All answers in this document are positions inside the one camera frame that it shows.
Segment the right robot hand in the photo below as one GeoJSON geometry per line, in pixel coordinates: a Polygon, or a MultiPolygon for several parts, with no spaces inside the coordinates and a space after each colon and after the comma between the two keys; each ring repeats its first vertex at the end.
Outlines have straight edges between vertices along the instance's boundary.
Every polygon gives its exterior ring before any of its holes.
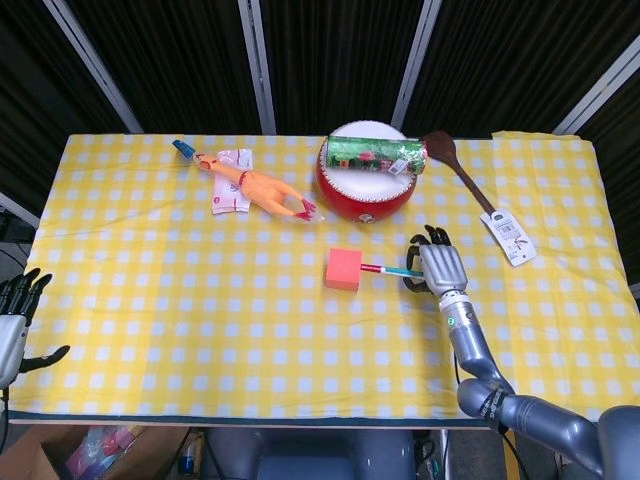
{"type": "Polygon", "coordinates": [[[457,249],[447,232],[440,227],[425,225],[429,239],[415,234],[406,254],[406,269],[416,271],[420,263],[422,280],[405,277],[403,283],[414,293],[431,293],[440,298],[447,292],[466,290],[468,279],[457,249]]]}

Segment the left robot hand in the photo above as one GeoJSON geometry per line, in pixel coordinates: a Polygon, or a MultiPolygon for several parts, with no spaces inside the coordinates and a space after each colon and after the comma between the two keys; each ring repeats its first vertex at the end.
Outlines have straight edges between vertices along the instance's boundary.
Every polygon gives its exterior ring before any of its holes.
{"type": "Polygon", "coordinates": [[[49,355],[26,358],[27,337],[40,296],[53,276],[41,270],[19,274],[0,283],[0,391],[4,392],[20,374],[47,368],[62,360],[70,351],[63,345],[49,355]]]}

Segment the red and green marker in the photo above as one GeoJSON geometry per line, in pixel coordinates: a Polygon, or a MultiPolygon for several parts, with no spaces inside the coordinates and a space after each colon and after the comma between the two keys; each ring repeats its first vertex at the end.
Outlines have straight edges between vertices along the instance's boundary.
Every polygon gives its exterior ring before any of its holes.
{"type": "Polygon", "coordinates": [[[414,271],[409,269],[403,269],[399,267],[388,267],[374,264],[361,264],[360,269],[362,271],[371,272],[371,273],[379,273],[379,274],[388,274],[399,277],[406,278],[422,278],[424,274],[421,271],[414,271]]]}

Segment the orange red cube block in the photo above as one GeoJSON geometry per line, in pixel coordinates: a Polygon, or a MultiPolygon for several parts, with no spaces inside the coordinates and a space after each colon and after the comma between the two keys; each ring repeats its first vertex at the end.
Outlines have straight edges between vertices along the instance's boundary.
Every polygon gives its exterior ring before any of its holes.
{"type": "Polygon", "coordinates": [[[357,291],[361,282],[361,263],[360,250],[332,248],[326,265],[325,285],[338,290],[357,291]]]}

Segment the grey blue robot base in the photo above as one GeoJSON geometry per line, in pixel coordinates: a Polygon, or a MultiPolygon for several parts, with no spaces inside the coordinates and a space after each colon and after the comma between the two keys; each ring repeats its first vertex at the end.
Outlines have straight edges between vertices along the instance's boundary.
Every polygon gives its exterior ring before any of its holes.
{"type": "Polygon", "coordinates": [[[415,480],[412,433],[219,427],[206,431],[203,480],[415,480]]]}

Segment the dark wooden spoon with label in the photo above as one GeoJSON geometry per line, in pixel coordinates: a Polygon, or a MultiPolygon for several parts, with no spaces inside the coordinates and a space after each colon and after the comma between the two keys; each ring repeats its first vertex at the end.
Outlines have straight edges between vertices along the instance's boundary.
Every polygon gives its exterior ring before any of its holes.
{"type": "Polygon", "coordinates": [[[508,211],[493,206],[489,199],[466,173],[457,158],[453,138],[444,131],[435,131],[421,139],[428,156],[450,167],[483,209],[481,220],[500,245],[513,267],[536,257],[536,249],[517,219],[508,211]]]}

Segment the red drum white skin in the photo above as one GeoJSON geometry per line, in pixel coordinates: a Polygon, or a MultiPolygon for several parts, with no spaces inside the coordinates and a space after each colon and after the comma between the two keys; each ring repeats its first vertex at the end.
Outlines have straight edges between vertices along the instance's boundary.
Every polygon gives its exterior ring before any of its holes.
{"type": "Polygon", "coordinates": [[[358,223],[383,220],[404,206],[417,185],[419,175],[328,168],[326,143],[330,136],[368,139],[415,140],[394,127],[373,120],[360,120],[334,130],[323,141],[316,161],[315,180],[326,205],[342,217],[358,223]]]}

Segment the brown cardboard box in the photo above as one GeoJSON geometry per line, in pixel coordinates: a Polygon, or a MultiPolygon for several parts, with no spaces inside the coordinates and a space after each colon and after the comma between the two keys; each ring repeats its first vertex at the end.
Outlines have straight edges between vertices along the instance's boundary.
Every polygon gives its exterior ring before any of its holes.
{"type": "MultiPolygon", "coordinates": [[[[0,480],[64,480],[65,460],[91,426],[36,425],[0,456],[0,480]]],[[[101,480],[164,480],[185,445],[185,427],[145,430],[101,480]]]]}

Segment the green foil wrapped roll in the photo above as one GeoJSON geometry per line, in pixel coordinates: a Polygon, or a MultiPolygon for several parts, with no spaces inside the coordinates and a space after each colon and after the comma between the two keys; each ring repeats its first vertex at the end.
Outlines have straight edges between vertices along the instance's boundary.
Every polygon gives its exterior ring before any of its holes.
{"type": "Polygon", "coordinates": [[[326,165],[333,169],[420,175],[427,159],[418,140],[330,136],[326,143],[326,165]]]}

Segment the plastic bag of colourful items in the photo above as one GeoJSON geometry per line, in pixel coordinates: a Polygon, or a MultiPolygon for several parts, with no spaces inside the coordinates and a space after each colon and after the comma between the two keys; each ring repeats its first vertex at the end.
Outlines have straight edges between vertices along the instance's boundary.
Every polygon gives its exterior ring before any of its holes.
{"type": "Polygon", "coordinates": [[[64,462],[64,480],[101,480],[145,430],[143,426],[91,426],[64,462]]]}

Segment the yellow white checked tablecloth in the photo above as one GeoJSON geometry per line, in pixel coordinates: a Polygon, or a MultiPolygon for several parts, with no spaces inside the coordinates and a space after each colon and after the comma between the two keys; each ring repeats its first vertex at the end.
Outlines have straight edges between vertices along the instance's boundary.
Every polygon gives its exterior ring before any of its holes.
{"type": "Polygon", "coordinates": [[[259,208],[215,216],[213,182],[169,135],[67,140],[28,259],[53,279],[26,352],[27,414],[456,418],[457,375],[436,301],[399,278],[329,289],[334,247],[400,266],[425,225],[459,250],[468,294],[508,381],[589,418],[640,404],[640,313],[592,145],[502,134],[458,158],[510,210],[536,257],[512,267],[456,175],[432,162],[393,216],[301,224],[259,208]]]}

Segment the yellow rubber chicken toy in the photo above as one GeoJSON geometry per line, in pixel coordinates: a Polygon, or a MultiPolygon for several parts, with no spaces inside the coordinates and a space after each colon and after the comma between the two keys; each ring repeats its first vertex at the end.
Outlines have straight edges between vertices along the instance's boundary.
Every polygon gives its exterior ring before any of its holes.
{"type": "Polygon", "coordinates": [[[224,164],[209,154],[196,153],[194,162],[202,170],[219,174],[229,180],[248,200],[271,215],[295,218],[309,223],[325,220],[313,202],[275,177],[224,164]]]}

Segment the pink white tissue packet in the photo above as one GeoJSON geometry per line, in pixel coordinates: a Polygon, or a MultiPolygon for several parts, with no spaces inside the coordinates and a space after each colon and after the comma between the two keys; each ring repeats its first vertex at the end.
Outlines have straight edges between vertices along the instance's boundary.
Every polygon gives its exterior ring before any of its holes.
{"type": "Polygon", "coordinates": [[[247,213],[251,201],[241,192],[240,177],[253,169],[253,154],[249,149],[225,150],[216,154],[216,165],[226,167],[214,174],[212,213],[247,213]]]}

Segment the silver aluminium frame post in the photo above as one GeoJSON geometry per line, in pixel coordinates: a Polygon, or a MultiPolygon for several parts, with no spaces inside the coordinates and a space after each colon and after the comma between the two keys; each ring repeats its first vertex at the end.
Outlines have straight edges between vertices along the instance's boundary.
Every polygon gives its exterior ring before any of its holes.
{"type": "Polygon", "coordinates": [[[262,133],[276,135],[268,56],[260,0],[237,0],[262,133]]]}
{"type": "Polygon", "coordinates": [[[554,128],[554,135],[576,134],[640,70],[640,34],[613,61],[554,128]]]}
{"type": "Polygon", "coordinates": [[[39,228],[40,218],[38,216],[31,213],[29,210],[25,209],[2,192],[0,192],[0,206],[10,211],[12,214],[20,218],[25,223],[29,224],[34,229],[39,228]]]}
{"type": "Polygon", "coordinates": [[[401,130],[434,31],[442,0],[423,0],[402,81],[392,114],[391,126],[401,130]]]}
{"type": "Polygon", "coordinates": [[[127,131],[131,134],[142,134],[144,130],[131,106],[117,86],[66,0],[41,1],[127,131]]]}

